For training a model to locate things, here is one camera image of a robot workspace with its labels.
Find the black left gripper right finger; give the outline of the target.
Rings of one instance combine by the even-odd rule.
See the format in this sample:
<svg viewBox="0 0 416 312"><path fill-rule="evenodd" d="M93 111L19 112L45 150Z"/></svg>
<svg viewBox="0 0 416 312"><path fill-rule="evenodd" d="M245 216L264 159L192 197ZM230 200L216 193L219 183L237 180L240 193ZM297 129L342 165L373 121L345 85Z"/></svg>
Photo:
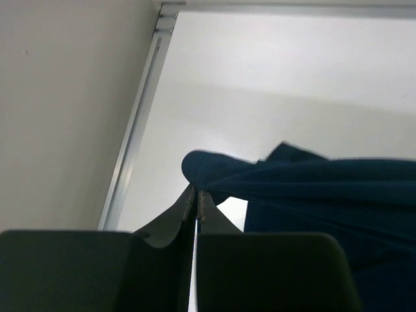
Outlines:
<svg viewBox="0 0 416 312"><path fill-rule="evenodd" d="M324 233L243 233L198 194L199 311L361 311L338 242Z"/></svg>

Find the navy blue shorts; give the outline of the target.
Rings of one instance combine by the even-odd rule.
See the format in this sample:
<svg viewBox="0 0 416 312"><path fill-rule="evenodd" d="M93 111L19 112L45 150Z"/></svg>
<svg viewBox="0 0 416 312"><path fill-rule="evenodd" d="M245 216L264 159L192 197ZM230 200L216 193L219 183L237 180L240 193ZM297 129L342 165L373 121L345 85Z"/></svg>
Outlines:
<svg viewBox="0 0 416 312"><path fill-rule="evenodd" d="M216 204L247 201L247 233L334 237L365 311L415 310L414 161L327 159L281 143L255 163L192 151L181 169Z"/></svg>

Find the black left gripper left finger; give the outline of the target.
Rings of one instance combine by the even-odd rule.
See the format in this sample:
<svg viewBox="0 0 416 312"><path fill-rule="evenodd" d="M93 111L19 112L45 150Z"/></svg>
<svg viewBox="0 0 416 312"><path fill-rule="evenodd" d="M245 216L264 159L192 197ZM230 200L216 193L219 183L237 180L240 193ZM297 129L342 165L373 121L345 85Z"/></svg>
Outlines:
<svg viewBox="0 0 416 312"><path fill-rule="evenodd" d="M2 311L186 311L197 192L139 230L1 234Z"/></svg>

